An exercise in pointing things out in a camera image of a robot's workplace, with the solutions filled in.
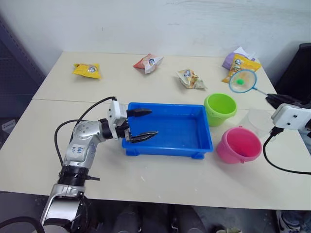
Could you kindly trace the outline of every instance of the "yellow snack bag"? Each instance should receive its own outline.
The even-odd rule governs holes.
[[[222,82],[224,83],[229,83],[230,77],[242,70],[242,69],[250,69],[252,71],[256,71],[261,67],[261,64],[259,64],[258,62],[253,62],[251,60],[248,60],[246,57],[243,57],[239,54],[235,54],[234,55],[234,59],[233,59],[233,63],[231,65],[230,71],[229,71],[229,75],[227,77],[225,77]]]
[[[73,74],[80,74],[85,77],[101,79],[101,74],[99,73],[99,64],[73,64],[75,69],[72,72]]]

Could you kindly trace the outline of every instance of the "green plastic bucket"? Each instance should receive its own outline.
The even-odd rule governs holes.
[[[236,114],[238,106],[234,99],[222,93],[207,96],[204,100],[209,126],[219,126]]]

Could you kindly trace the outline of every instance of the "plastic bag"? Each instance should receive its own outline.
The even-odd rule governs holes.
[[[179,80],[187,89],[206,88],[203,81],[197,76],[192,69],[183,69],[177,72]]]
[[[233,63],[233,60],[234,60],[234,56],[235,54],[239,54],[243,57],[246,57],[247,59],[251,60],[251,61],[254,61],[255,58],[255,53],[249,55],[248,53],[246,53],[244,51],[244,49],[242,47],[238,47],[236,50],[234,50],[232,53],[230,53],[224,60],[223,62],[223,65],[222,67],[226,68],[226,69],[230,69],[231,68],[231,65]]]
[[[144,69],[145,74],[149,74],[153,72],[158,65],[161,64],[164,57],[157,57],[152,54],[148,54],[147,56],[143,57],[139,62],[137,62],[133,67],[138,69]]]
[[[80,63],[75,63],[73,64],[75,69],[72,72],[73,74],[80,74],[85,77],[90,77],[90,78],[95,78],[95,79],[100,79],[101,74],[99,72],[99,64],[80,64]]]
[[[252,71],[256,71],[261,67],[261,64],[257,63],[257,62],[253,62],[248,60],[246,57],[243,57],[239,54],[235,54],[234,55],[234,60],[233,63],[231,65],[230,71],[229,71],[229,75],[227,77],[225,77],[222,82],[224,83],[229,83],[230,77],[242,70],[242,69],[250,69]]]

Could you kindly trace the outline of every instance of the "pink plastic bucket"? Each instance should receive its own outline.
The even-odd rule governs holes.
[[[216,151],[226,163],[244,163],[253,161],[260,155],[261,142],[253,132],[237,127],[223,134]]]

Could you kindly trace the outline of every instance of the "blue plastic tray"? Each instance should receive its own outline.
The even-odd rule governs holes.
[[[149,108],[151,114],[129,117],[132,135],[146,131],[158,131],[154,137],[131,143],[123,139],[126,154],[187,156],[204,159],[206,152],[213,151],[213,145],[203,105],[130,103],[128,109]]]

